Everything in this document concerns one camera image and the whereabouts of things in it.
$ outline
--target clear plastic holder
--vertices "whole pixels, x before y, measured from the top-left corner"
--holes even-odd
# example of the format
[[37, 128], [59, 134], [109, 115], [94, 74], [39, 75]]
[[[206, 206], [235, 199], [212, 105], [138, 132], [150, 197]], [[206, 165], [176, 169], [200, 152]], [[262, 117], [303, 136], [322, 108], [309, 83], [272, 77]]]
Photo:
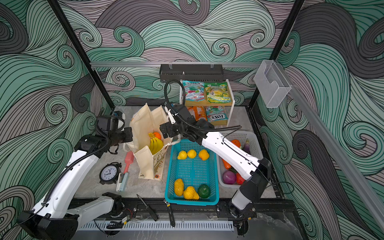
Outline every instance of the clear plastic holder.
[[273, 60], [263, 60], [253, 78], [267, 108], [278, 108], [291, 90], [283, 66]]

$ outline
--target blue plastic basket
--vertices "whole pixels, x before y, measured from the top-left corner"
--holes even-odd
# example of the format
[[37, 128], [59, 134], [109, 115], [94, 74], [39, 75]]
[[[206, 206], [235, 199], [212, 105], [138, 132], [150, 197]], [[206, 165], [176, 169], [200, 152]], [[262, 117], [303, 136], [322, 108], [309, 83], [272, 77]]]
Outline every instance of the blue plastic basket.
[[[189, 157], [184, 160], [177, 159], [180, 151], [188, 152], [191, 149], [194, 149], [197, 155], [201, 150], [206, 149], [209, 158], [206, 161], [202, 161], [199, 156], [194, 159]], [[219, 200], [216, 154], [195, 142], [183, 139], [172, 146], [170, 156], [165, 193], [166, 200], [170, 203], [182, 205], [216, 205]], [[184, 190], [189, 186], [193, 186], [197, 191], [201, 184], [207, 184], [211, 189], [211, 195], [209, 198], [200, 198], [199, 200], [185, 200], [183, 196], [177, 196], [174, 192], [174, 182], [179, 178], [184, 182]]]

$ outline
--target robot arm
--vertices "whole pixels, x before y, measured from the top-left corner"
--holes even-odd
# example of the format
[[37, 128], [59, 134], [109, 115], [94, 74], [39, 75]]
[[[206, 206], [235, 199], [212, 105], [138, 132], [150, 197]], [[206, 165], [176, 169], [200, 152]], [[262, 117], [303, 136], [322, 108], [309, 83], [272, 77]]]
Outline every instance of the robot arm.
[[168, 104], [166, 111], [170, 121], [160, 125], [163, 137], [181, 134], [190, 141], [197, 142], [225, 159], [245, 179], [233, 196], [230, 206], [233, 216], [241, 216], [241, 211], [246, 205], [258, 201], [264, 192], [271, 176], [270, 161], [265, 158], [258, 159], [242, 151], [206, 120], [200, 119], [196, 122], [182, 104]]
[[106, 213], [117, 216], [122, 211], [121, 196], [108, 192], [95, 201], [68, 209], [81, 182], [102, 154], [110, 146], [132, 141], [132, 129], [124, 128], [121, 112], [98, 117], [97, 127], [95, 136], [85, 135], [77, 143], [62, 177], [52, 191], [48, 191], [48, 198], [46, 194], [31, 211], [18, 216], [18, 224], [30, 236], [47, 240], [70, 239], [79, 228], [98, 216]]

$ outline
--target orange package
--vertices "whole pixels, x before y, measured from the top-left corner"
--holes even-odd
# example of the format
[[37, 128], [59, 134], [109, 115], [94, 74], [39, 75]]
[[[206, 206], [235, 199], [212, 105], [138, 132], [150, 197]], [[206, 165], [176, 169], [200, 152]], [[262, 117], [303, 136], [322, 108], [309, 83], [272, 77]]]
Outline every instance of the orange package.
[[206, 121], [208, 121], [207, 119], [207, 114], [205, 112], [205, 107], [187, 107], [189, 113], [195, 117], [196, 121], [200, 120], [200, 119], [205, 119]]

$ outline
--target orange carrot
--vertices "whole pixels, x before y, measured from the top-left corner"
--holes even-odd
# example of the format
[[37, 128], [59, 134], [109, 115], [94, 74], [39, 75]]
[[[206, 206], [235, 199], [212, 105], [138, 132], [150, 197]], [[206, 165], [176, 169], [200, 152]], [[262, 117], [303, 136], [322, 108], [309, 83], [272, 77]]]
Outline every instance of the orange carrot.
[[223, 159], [223, 163], [224, 163], [224, 167], [225, 167], [226, 170], [231, 168], [231, 165], [229, 163], [227, 163], [226, 160]]

